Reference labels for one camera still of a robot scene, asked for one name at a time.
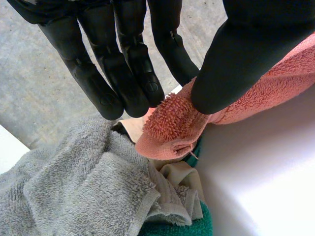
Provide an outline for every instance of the fingertip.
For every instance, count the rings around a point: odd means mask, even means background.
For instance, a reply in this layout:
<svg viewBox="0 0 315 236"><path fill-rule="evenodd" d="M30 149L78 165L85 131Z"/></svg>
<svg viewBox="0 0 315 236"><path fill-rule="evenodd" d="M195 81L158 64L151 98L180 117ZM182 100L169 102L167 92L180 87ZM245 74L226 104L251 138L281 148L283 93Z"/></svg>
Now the fingertip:
<svg viewBox="0 0 315 236"><path fill-rule="evenodd" d="M125 106L128 115L133 118L140 118L144 116L149 110L149 102L145 96L139 97L136 103L128 104Z"/></svg>
<svg viewBox="0 0 315 236"><path fill-rule="evenodd" d="M124 107L119 99L107 93L99 99L100 105L97 107L100 114L107 120L119 119L124 113Z"/></svg>
<svg viewBox="0 0 315 236"><path fill-rule="evenodd" d="M213 106L208 97L208 91L196 79L191 90L191 102L197 111L205 115L214 114L220 110L220 108Z"/></svg>
<svg viewBox="0 0 315 236"><path fill-rule="evenodd" d="M165 98L163 88L154 72L146 73L146 83L142 85L142 90L146 95L149 106L157 107Z"/></svg>

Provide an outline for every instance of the white surface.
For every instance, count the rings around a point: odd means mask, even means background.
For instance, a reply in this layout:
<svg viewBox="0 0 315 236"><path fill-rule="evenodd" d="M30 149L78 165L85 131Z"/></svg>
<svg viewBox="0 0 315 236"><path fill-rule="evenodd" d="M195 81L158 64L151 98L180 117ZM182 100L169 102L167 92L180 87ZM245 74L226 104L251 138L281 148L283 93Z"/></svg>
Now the white surface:
<svg viewBox="0 0 315 236"><path fill-rule="evenodd" d="M209 125L197 169L214 236L315 236L315 87L231 125Z"/></svg>
<svg viewBox="0 0 315 236"><path fill-rule="evenodd" d="M0 125L0 174L10 170L29 149Z"/></svg>

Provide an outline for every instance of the concrete floor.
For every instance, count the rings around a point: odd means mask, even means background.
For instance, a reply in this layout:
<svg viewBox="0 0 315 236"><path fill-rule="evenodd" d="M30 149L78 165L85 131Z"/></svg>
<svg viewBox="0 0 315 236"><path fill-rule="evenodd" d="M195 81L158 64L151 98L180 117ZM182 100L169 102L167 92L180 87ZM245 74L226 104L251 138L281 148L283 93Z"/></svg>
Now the concrete floor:
<svg viewBox="0 0 315 236"><path fill-rule="evenodd" d="M200 67L226 15L221 0L184 0L179 34ZM177 86L145 18L144 40L166 93ZM83 33L92 60L95 57ZM0 0L0 124L29 148L53 143L75 120L96 112L57 51L35 25Z"/></svg>

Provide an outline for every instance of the green towel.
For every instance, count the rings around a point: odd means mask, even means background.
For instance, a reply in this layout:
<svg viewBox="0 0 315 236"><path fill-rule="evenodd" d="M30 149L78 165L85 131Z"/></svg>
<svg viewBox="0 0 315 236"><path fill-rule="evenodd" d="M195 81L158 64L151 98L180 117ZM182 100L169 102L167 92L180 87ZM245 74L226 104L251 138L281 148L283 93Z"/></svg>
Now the green towel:
<svg viewBox="0 0 315 236"><path fill-rule="evenodd" d="M212 236L212 220L207 206L200 201L203 218L191 226L144 223L138 236Z"/></svg>

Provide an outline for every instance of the towel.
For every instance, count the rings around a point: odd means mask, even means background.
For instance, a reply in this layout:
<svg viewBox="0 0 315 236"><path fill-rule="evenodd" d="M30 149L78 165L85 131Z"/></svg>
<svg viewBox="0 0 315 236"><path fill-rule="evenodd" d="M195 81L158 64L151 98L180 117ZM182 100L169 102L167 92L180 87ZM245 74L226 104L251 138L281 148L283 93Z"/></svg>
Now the towel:
<svg viewBox="0 0 315 236"><path fill-rule="evenodd" d="M0 175L0 235L136 236L143 223L188 226L198 191L173 186L100 115Z"/></svg>
<svg viewBox="0 0 315 236"><path fill-rule="evenodd" d="M203 218L194 220L191 226L144 223L139 236L212 236L212 220L207 206L201 202Z"/></svg>
<svg viewBox="0 0 315 236"><path fill-rule="evenodd" d="M194 79L178 94L171 94L144 125L136 150L158 160L178 159L193 149L208 123L229 124L278 106L315 83L315 34L313 33L274 65L238 101L212 114L199 113L190 94Z"/></svg>

